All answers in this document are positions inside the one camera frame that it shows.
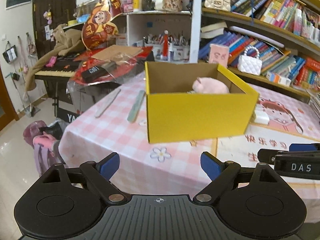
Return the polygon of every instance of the tile floor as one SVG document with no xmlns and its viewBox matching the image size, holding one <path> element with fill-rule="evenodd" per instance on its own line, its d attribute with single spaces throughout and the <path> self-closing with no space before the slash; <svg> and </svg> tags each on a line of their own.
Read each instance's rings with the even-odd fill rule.
<svg viewBox="0 0 320 240">
<path fill-rule="evenodd" d="M 0 240 L 17 240 L 20 230 L 13 217 L 19 198 L 39 178 L 33 149 L 23 140 L 23 130 L 33 121 L 54 121 L 53 100 L 48 99 L 38 107 L 34 117 L 12 121 L 0 132 Z"/>
</svg>

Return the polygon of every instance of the brown cloth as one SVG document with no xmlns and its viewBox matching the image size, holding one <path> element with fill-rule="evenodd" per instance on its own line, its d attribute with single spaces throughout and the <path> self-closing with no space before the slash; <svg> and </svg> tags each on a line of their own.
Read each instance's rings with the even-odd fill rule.
<svg viewBox="0 0 320 240">
<path fill-rule="evenodd" d="M 80 52 L 85 49 L 81 40 L 81 31 L 69 29 L 63 31 L 65 25 L 59 25 L 54 31 L 53 35 L 56 39 L 56 45 L 53 50 L 41 57 L 36 64 L 31 67 L 26 76 L 26 91 L 31 91 L 36 88 L 35 73 L 40 71 L 45 64 L 47 64 L 51 57 L 66 56 L 68 53 Z"/>
</svg>

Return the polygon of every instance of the gray ribbed plate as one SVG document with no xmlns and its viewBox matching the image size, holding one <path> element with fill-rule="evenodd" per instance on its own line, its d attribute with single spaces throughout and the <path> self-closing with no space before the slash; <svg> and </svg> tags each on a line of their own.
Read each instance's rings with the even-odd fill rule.
<svg viewBox="0 0 320 240">
<path fill-rule="evenodd" d="M 249 240 L 227 228 L 211 207 L 181 196 L 140 196 L 109 207 L 91 229 L 70 240 Z M 284 238 L 300 240 L 296 235 Z"/>
</svg>

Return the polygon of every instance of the black bag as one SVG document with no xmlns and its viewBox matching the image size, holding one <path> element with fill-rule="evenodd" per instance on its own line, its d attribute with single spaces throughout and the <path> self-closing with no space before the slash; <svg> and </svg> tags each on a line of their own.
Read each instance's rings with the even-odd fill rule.
<svg viewBox="0 0 320 240">
<path fill-rule="evenodd" d="M 2 53 L 2 55 L 8 64 L 14 62 L 18 58 L 16 45 L 11 46 L 10 41 L 8 41 L 7 45 L 5 46 L 5 52 Z"/>
</svg>

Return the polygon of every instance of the baseboard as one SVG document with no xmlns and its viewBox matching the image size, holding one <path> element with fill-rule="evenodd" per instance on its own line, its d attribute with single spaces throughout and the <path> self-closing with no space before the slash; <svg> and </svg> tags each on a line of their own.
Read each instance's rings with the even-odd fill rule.
<svg viewBox="0 0 320 240">
<path fill-rule="evenodd" d="M 41 104 L 43 101 L 46 101 L 48 98 L 48 94 L 43 95 L 42 97 L 38 98 L 36 101 L 34 101 L 32 103 L 33 106 L 38 106 L 39 104 Z M 18 113 L 18 118 L 20 119 L 21 117 L 23 117 L 25 115 L 25 112 L 22 111 L 20 113 Z"/>
</svg>

